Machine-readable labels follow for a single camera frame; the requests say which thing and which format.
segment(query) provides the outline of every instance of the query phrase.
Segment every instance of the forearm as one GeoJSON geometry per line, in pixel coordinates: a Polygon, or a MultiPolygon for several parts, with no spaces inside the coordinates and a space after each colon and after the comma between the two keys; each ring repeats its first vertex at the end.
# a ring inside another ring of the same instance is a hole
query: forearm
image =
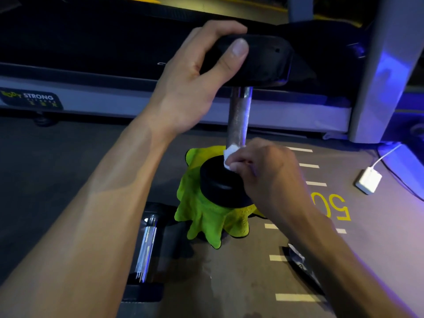
{"type": "Polygon", "coordinates": [[[171,137],[138,117],[0,289],[2,317],[115,317],[171,137]]]}
{"type": "Polygon", "coordinates": [[[293,228],[289,239],[305,256],[338,317],[414,317],[400,299],[386,293],[330,219],[311,208],[293,228]]]}

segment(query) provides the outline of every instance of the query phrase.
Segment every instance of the person's left arm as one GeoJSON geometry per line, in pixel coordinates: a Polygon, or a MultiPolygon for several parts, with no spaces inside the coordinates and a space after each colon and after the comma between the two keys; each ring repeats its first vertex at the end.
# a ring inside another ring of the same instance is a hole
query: person's left arm
{"type": "Polygon", "coordinates": [[[214,68],[199,75],[204,55],[219,37],[246,32],[235,21],[210,21],[191,32],[146,109],[0,287],[1,317],[116,316],[159,161],[175,136],[208,112],[248,46],[235,41],[214,68]]]}

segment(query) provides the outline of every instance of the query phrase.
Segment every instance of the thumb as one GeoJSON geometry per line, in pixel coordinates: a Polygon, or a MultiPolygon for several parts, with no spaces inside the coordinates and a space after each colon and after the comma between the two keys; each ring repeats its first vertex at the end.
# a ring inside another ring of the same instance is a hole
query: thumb
{"type": "Polygon", "coordinates": [[[252,185],[256,181],[250,164],[243,162],[234,162],[230,164],[230,170],[237,173],[243,179],[244,185],[252,185]]]}
{"type": "Polygon", "coordinates": [[[216,65],[199,78],[215,89],[219,89],[239,71],[249,52],[246,40],[234,40],[226,52],[219,58],[216,65]]]}

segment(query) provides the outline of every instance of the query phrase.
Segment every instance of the white power adapter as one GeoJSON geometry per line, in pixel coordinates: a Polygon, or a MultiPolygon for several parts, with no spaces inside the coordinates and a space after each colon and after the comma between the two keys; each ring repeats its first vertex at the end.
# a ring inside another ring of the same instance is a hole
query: white power adapter
{"type": "Polygon", "coordinates": [[[356,182],[356,187],[358,187],[364,193],[370,195],[375,192],[378,184],[380,183],[382,175],[377,172],[373,167],[367,167],[360,179],[356,182]]]}

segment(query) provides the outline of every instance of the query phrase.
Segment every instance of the person's left hand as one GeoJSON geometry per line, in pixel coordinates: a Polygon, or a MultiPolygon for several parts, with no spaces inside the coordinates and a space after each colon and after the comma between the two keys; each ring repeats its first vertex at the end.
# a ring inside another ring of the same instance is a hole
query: person's left hand
{"type": "Polygon", "coordinates": [[[208,21],[193,29],[166,64],[146,107],[158,128],[176,136],[200,121],[218,89],[240,69],[249,47],[244,39],[237,39],[211,70],[200,75],[205,53],[220,37],[246,32],[247,27],[236,21],[208,21]]]}

